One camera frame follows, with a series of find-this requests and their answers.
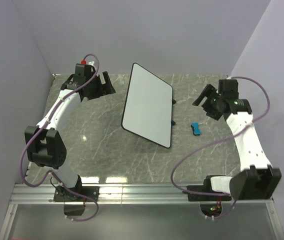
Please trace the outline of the blue whiteboard eraser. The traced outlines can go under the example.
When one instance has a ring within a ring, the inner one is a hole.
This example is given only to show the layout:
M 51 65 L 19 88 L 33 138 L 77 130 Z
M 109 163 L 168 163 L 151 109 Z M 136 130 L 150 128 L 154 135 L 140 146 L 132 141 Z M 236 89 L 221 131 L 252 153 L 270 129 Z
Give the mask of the blue whiteboard eraser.
M 200 129 L 199 129 L 199 123 L 198 122 L 194 122 L 190 126 L 191 126 L 191 129 L 192 129 L 192 133 L 195 136 L 200 136 L 202 134 Z

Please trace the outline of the white whiteboard black frame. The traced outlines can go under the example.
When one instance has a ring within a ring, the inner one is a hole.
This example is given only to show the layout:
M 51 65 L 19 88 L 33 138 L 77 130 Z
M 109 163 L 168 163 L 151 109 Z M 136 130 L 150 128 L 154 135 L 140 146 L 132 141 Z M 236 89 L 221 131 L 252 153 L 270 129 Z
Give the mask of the white whiteboard black frame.
M 172 145 L 173 87 L 138 63 L 133 63 L 121 127 L 169 149 Z

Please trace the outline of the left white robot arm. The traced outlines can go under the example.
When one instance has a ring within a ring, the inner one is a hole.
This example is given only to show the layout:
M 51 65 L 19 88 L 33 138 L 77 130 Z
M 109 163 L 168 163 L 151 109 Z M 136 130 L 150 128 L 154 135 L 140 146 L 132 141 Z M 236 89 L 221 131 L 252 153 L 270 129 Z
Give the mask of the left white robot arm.
M 36 126 L 25 129 L 26 148 L 22 155 L 27 155 L 30 162 L 46 169 L 59 185 L 65 186 L 65 195 L 71 201 L 82 198 L 83 188 L 80 176 L 66 163 L 67 149 L 62 132 L 84 99 L 94 100 L 115 92 L 107 71 L 99 75 L 92 63 L 82 60 L 61 85 L 58 97 L 45 117 Z

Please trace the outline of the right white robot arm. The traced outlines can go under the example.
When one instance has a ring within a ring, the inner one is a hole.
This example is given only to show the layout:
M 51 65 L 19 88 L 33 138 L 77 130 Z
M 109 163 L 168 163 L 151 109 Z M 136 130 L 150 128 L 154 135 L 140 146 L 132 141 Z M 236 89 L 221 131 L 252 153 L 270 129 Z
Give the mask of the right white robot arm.
M 269 199 L 282 173 L 272 166 L 261 146 L 251 105 L 248 100 L 239 98 L 237 79 L 221 79 L 218 88 L 207 84 L 193 105 L 201 105 L 206 115 L 214 120 L 224 118 L 234 137 L 240 160 L 237 175 L 206 178 L 206 185 L 202 188 L 204 197 L 214 200 L 225 194 L 234 200 Z

